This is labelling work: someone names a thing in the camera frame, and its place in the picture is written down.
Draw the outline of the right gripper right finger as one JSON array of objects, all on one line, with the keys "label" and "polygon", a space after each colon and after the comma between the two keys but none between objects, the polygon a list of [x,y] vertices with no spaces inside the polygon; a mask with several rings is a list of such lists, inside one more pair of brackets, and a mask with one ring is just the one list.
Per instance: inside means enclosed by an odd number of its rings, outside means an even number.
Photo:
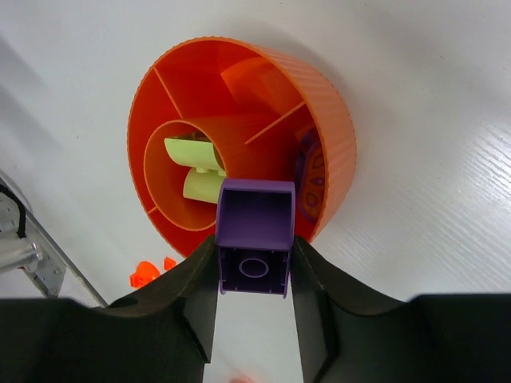
[{"label": "right gripper right finger", "polygon": [[306,382],[507,382],[508,294],[402,302],[329,263],[300,237],[291,288]]}]

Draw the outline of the small orange lego piece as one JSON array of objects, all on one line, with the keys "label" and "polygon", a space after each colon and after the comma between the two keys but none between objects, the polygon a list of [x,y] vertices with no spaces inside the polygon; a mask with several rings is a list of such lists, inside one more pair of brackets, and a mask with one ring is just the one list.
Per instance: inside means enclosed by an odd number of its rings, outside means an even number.
[{"label": "small orange lego piece", "polygon": [[171,270],[173,267],[177,265],[177,261],[175,259],[165,257],[163,261],[163,268],[165,271]]}]

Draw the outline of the purple long lego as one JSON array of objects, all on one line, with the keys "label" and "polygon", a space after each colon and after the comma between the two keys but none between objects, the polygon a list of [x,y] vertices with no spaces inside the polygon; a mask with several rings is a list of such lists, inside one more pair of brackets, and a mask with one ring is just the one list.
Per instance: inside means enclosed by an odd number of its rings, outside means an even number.
[{"label": "purple long lego", "polygon": [[320,216],[326,181],[323,148],[315,128],[299,142],[295,166],[296,201],[305,219],[315,223]]}]

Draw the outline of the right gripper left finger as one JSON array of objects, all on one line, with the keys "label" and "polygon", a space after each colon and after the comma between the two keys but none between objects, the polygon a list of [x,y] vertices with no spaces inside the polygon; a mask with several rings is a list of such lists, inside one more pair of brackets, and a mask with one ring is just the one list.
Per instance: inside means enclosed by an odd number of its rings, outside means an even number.
[{"label": "right gripper left finger", "polygon": [[219,269],[208,237],[183,262],[106,307],[1,302],[4,382],[200,382],[212,357]]}]

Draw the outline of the orange round divided container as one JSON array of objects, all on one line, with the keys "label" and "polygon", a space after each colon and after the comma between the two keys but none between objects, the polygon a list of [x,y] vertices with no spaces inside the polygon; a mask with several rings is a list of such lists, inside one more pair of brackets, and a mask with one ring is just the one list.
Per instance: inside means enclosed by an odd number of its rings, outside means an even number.
[{"label": "orange round divided container", "polygon": [[245,41],[193,38],[149,68],[135,92],[127,127],[129,168],[145,214],[180,255],[215,230],[216,209],[185,199],[188,169],[175,164],[167,137],[202,132],[232,178],[292,180],[302,139],[316,132],[325,188],[317,219],[303,212],[295,233],[314,239],[351,186],[355,129],[338,90],[313,66]]}]

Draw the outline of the purple square lego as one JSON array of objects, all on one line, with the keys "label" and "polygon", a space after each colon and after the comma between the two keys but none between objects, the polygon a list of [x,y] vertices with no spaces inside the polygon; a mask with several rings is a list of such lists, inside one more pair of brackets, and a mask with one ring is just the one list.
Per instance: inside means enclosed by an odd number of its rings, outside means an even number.
[{"label": "purple square lego", "polygon": [[215,235],[220,292],[286,296],[294,236],[293,182],[225,179]]}]

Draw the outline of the pale green curved lego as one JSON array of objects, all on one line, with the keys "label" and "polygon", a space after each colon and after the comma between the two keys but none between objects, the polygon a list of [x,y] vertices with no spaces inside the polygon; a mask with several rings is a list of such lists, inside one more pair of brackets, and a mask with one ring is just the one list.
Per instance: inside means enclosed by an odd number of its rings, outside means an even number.
[{"label": "pale green curved lego", "polygon": [[188,167],[183,197],[217,204],[226,171],[213,143],[209,140],[165,138],[164,146],[174,163]]}]

